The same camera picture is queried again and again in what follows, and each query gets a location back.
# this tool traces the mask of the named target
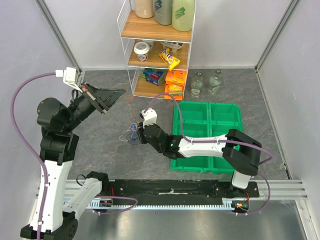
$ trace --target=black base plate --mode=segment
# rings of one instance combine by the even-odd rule
[[[222,198],[258,198],[256,182],[250,182],[247,189],[230,189],[229,181],[219,180],[133,180],[110,181],[115,196],[132,197],[138,205],[221,205]],[[131,205],[132,201],[114,199],[114,205]]]

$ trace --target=beige bottle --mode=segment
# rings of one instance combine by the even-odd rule
[[[154,1],[134,0],[134,11],[139,18],[152,18],[154,16]]]

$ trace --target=wire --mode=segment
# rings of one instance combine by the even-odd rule
[[[83,175],[83,174],[79,174],[79,175],[76,177],[76,179],[75,179],[76,183],[77,183],[78,185],[80,185],[80,186],[83,186],[83,184],[81,184],[81,183],[78,181],[79,176],[84,177],[85,180],[86,180],[87,178],[86,178],[86,176]]]
[[[132,200],[132,201],[135,201],[135,203],[130,206],[130,207],[127,207],[125,209],[121,209],[119,211],[113,211],[113,212],[100,212],[100,211],[95,211],[93,210],[93,212],[95,214],[99,214],[99,215],[110,215],[110,214],[119,214],[119,213],[122,213],[122,212],[125,212],[125,211],[128,211],[132,208],[134,208],[135,206],[137,206],[138,204],[138,200],[134,197],[126,197],[126,196],[96,196],[96,198],[109,198],[109,199],[122,199],[122,200]]]
[[[266,179],[265,176],[263,176],[262,174],[258,174],[260,175],[260,177],[262,177],[266,183],[266,186],[268,188],[268,198],[267,200],[265,201],[264,205],[262,207],[260,207],[259,209],[257,210],[254,210],[254,211],[251,211],[251,212],[247,212],[247,213],[238,213],[238,215],[240,216],[248,216],[248,215],[252,215],[252,214],[256,214],[256,213],[259,213],[260,211],[262,211],[263,209],[265,209],[267,207],[267,205],[269,204],[270,202],[270,197],[271,197],[271,189],[270,189],[270,185],[269,185],[269,182],[268,180]]]
[[[126,93],[126,97],[128,98],[128,99],[125,100],[125,101],[130,103],[132,115],[133,115],[133,117],[134,117],[135,122],[138,123],[137,118],[136,118],[136,116],[135,116],[134,107],[132,106],[132,103],[131,103],[131,100],[132,100],[135,96],[134,96],[134,97],[129,97],[127,89],[125,88],[124,90],[125,90],[125,93]]]
[[[39,209],[39,217],[38,217],[38,227],[36,231],[36,239],[40,240],[41,239],[41,224],[42,223],[42,215],[44,212],[44,207],[45,207],[45,202],[46,202],[46,197],[47,197],[47,192],[48,192],[48,170],[47,167],[44,163],[44,161],[40,158],[40,156],[37,154],[37,152],[33,149],[33,147],[29,144],[29,142],[25,139],[25,137],[22,135],[17,122],[15,118],[15,102],[18,93],[20,90],[27,85],[28,83],[32,82],[33,80],[40,79],[43,77],[48,77],[48,76],[55,76],[55,72],[49,72],[49,73],[44,73],[40,74],[38,76],[34,76],[29,78],[28,80],[24,81],[14,92],[12,99],[11,99],[11,104],[10,104],[10,117],[11,117],[11,122],[13,124],[13,127],[18,134],[18,136],[21,138],[22,142],[26,145],[26,147],[31,151],[31,153],[35,156],[35,158],[39,161],[42,171],[43,171],[43,177],[44,177],[44,188],[43,188],[43,194],[42,194],[42,199],[41,199],[41,204],[40,204],[40,209]]]
[[[259,146],[256,146],[256,145],[253,145],[253,144],[249,144],[249,143],[246,143],[246,142],[241,142],[241,141],[233,141],[233,140],[198,140],[198,141],[192,141],[192,139],[189,139],[186,137],[185,133],[184,133],[184,127],[183,127],[183,116],[182,116],[182,112],[181,112],[181,109],[180,109],[180,106],[177,102],[177,100],[175,99],[174,96],[172,96],[171,94],[167,93],[167,92],[161,92],[159,94],[157,94],[156,96],[153,97],[153,99],[150,101],[148,107],[144,110],[144,113],[147,112],[147,110],[152,106],[152,104],[154,103],[154,101],[157,99],[157,97],[161,96],[161,95],[167,95],[169,96],[170,98],[172,98],[172,100],[174,101],[176,107],[178,108],[178,111],[179,111],[179,116],[180,116],[180,129],[181,129],[181,135],[182,137],[189,143],[198,143],[198,144],[204,144],[204,143],[229,143],[229,144],[236,144],[236,145],[242,145],[242,146],[246,146],[246,147],[250,147],[250,148],[253,148],[253,149],[256,149],[256,150],[259,150],[267,155],[269,155],[269,157],[265,160],[263,160],[262,162],[259,163],[259,165],[262,165],[262,164],[265,164],[267,162],[269,162],[270,160],[272,160],[274,158],[274,155],[267,151],[266,149],[262,148],[262,147],[259,147]],[[262,174],[259,174],[264,180],[265,180],[265,183],[268,187],[268,198],[265,202],[265,204],[259,208],[258,210],[255,210],[255,211],[252,211],[252,212],[249,212],[249,213],[238,213],[238,215],[251,215],[251,214],[255,214],[255,213],[258,213],[260,212],[261,210],[265,209],[266,206],[269,204],[270,202],[270,195],[271,195],[271,189],[270,189],[270,185],[269,185],[269,182],[268,180],[262,175]]]
[[[139,145],[140,144],[140,138],[139,135],[137,133],[129,133],[126,135],[126,139],[128,140],[128,143],[132,144],[132,145]]]
[[[128,140],[122,140],[121,137],[122,137],[122,135],[119,136],[119,140],[120,140],[121,142],[128,142]]]

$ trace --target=blue box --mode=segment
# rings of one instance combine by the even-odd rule
[[[161,86],[166,78],[167,72],[155,68],[145,68],[141,74],[142,79],[148,83]]]

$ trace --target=small container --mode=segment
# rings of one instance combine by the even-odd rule
[[[139,18],[149,19],[154,16],[153,0],[134,0],[134,12]]]
[[[149,45],[143,41],[140,41],[134,45],[134,52],[137,54],[137,57],[141,62],[148,60],[149,50]]]
[[[142,41],[149,45],[150,50],[153,49],[155,46],[155,41],[153,41],[153,40],[142,40]]]

